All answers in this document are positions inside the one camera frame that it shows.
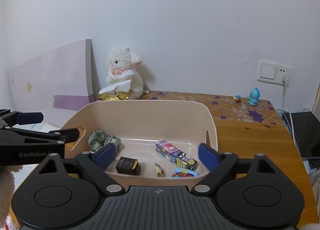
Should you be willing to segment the long cartoon sticker box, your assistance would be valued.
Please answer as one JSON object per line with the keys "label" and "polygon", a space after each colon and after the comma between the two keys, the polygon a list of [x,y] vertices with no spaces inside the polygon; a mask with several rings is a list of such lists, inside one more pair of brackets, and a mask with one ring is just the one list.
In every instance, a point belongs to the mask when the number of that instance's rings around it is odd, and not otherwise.
{"label": "long cartoon sticker box", "polygon": [[176,167],[194,171],[197,168],[197,160],[181,151],[165,139],[155,143],[155,150],[169,160]]}

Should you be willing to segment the blue cartoon tissue pack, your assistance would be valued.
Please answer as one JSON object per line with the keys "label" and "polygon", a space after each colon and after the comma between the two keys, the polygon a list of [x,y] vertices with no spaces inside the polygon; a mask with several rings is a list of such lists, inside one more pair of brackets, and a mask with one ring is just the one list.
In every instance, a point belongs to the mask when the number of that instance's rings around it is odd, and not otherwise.
{"label": "blue cartoon tissue pack", "polygon": [[198,175],[199,174],[196,171],[176,167],[173,174],[172,174],[172,177],[196,177]]}

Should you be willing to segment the black small box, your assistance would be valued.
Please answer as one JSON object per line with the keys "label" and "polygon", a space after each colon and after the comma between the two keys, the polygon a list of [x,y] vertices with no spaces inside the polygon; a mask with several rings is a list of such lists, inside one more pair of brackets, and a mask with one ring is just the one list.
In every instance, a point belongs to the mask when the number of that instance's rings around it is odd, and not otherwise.
{"label": "black small box", "polygon": [[120,174],[140,175],[141,166],[137,159],[120,157],[116,164],[116,170]]}

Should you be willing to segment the beige plastic basket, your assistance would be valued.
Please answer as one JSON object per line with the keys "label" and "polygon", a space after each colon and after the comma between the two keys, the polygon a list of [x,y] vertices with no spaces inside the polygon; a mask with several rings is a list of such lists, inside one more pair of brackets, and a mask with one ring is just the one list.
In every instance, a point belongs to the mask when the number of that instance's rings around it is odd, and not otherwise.
{"label": "beige plastic basket", "polygon": [[[104,131],[120,140],[116,158],[137,159],[140,175],[120,174],[112,164],[108,175],[124,188],[130,186],[188,186],[192,188],[208,173],[197,163],[196,177],[172,177],[175,165],[155,150],[155,143],[165,139],[195,160],[201,143],[217,150],[217,132],[209,109],[198,102],[173,100],[98,101],[86,105],[63,126],[78,128],[77,142],[66,145],[65,157],[73,158],[88,151],[88,138],[94,131]],[[158,177],[155,163],[165,171]]]}

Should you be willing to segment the lilac bed headboard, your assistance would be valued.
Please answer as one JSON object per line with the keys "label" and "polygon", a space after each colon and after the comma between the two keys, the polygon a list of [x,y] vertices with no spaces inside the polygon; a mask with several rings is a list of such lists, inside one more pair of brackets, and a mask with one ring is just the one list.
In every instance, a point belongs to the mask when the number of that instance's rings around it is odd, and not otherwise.
{"label": "lilac bed headboard", "polygon": [[92,42],[73,42],[28,60],[9,71],[17,111],[41,112],[44,121],[62,127],[77,111],[94,102]]}

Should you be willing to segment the floral table mat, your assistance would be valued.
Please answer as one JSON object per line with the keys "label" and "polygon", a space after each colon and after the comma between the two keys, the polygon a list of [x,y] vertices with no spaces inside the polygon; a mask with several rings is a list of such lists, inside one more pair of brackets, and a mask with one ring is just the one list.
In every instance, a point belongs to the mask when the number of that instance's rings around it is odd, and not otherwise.
{"label": "floral table mat", "polygon": [[154,90],[143,93],[141,99],[198,102],[205,105],[216,120],[257,122],[270,126],[283,124],[280,115],[268,100],[259,100],[256,106],[252,106],[246,98],[236,102],[232,96]]}

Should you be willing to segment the gold snack bag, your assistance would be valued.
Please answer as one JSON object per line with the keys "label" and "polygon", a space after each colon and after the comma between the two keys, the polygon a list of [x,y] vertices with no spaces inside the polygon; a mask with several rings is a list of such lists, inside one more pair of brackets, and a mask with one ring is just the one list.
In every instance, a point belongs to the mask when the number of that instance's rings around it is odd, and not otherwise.
{"label": "gold snack bag", "polygon": [[116,90],[101,90],[98,94],[98,101],[117,101],[117,100],[130,100],[132,90],[128,92]]}

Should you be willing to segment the tiny brown toy figure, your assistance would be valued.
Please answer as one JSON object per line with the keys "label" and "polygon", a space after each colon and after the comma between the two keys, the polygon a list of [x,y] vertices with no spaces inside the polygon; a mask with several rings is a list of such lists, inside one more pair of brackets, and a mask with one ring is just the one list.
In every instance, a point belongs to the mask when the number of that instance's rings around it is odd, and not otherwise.
{"label": "tiny brown toy figure", "polygon": [[235,100],[236,103],[241,103],[241,96],[240,95],[236,95],[235,97],[233,97],[233,99]]}

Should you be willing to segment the blue plastic toy figure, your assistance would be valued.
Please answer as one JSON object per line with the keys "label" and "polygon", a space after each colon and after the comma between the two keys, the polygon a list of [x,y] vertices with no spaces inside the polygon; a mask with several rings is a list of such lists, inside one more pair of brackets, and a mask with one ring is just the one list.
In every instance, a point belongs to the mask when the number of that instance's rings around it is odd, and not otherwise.
{"label": "blue plastic toy figure", "polygon": [[258,104],[259,98],[260,98],[260,90],[257,87],[255,87],[250,91],[247,97],[248,103],[252,106],[256,106]]}

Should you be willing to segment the white plush lamb toy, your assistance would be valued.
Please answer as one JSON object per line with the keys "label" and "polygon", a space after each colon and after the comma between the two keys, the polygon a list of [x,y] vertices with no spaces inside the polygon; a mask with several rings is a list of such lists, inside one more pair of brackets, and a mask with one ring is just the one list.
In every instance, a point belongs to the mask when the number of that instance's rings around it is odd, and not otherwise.
{"label": "white plush lamb toy", "polygon": [[106,84],[108,86],[131,80],[133,99],[139,99],[144,90],[144,82],[136,67],[142,63],[142,58],[129,48],[113,47],[107,57],[108,75]]}

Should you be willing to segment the black side cabinet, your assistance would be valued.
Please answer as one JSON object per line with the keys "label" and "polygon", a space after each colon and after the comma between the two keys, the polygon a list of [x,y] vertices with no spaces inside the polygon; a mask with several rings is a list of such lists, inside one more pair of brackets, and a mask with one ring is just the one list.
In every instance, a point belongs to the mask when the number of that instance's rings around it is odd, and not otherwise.
{"label": "black side cabinet", "polygon": [[312,112],[292,113],[296,144],[301,158],[319,168],[319,120]]}

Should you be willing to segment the white wall switch socket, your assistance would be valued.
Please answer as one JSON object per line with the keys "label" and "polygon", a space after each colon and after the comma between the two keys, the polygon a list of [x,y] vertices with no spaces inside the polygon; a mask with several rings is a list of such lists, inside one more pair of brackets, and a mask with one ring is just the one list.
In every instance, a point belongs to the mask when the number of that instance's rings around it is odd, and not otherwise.
{"label": "white wall switch socket", "polygon": [[285,85],[290,83],[293,68],[284,64],[260,60],[257,80],[270,84]]}

